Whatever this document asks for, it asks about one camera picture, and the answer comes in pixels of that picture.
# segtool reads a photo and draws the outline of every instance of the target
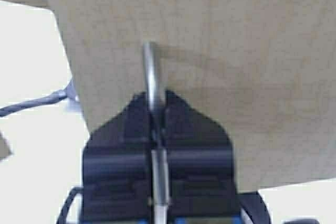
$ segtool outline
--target wooden board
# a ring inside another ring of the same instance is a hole
[[[167,86],[232,137],[240,190],[336,176],[336,0],[49,0],[89,130]]]

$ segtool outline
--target white surface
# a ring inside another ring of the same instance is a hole
[[[65,87],[71,73],[53,14],[1,1],[0,12],[0,107]],[[69,191],[81,183],[89,134],[80,112],[65,100],[0,119],[0,130],[13,152],[0,162],[0,223],[55,224]],[[273,224],[297,216],[334,224],[335,179],[261,194]],[[70,220],[76,219],[79,202]]]

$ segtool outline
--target light wood surface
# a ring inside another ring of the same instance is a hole
[[[232,137],[240,190],[336,176],[336,0],[48,0],[93,131],[167,86]]]

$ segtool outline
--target black cable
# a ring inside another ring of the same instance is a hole
[[[64,100],[66,97],[67,97],[67,94],[64,90],[58,90],[46,97],[42,97],[42,98],[30,100],[30,101],[25,101],[25,102],[21,102],[18,104],[4,107],[0,109],[0,117],[4,117],[4,116],[7,116],[9,114],[12,114],[20,110],[24,110],[24,109],[29,109],[29,108],[33,108],[37,106],[42,106],[42,105],[55,104],[55,103],[58,103]]]
[[[60,211],[56,224],[67,224],[67,217],[68,217],[68,212],[70,210],[70,206],[78,194],[83,194],[83,188],[74,187],[69,192],[69,195],[67,199],[65,200],[64,205],[62,206],[62,209]]]

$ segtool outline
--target metal shaft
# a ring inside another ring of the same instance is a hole
[[[164,148],[164,109],[165,88],[161,79],[160,59],[156,44],[143,45],[143,62],[147,87],[147,103],[151,116],[152,140],[156,143],[152,150],[152,183],[154,223],[167,223],[167,210],[170,201],[169,170],[167,153]]]

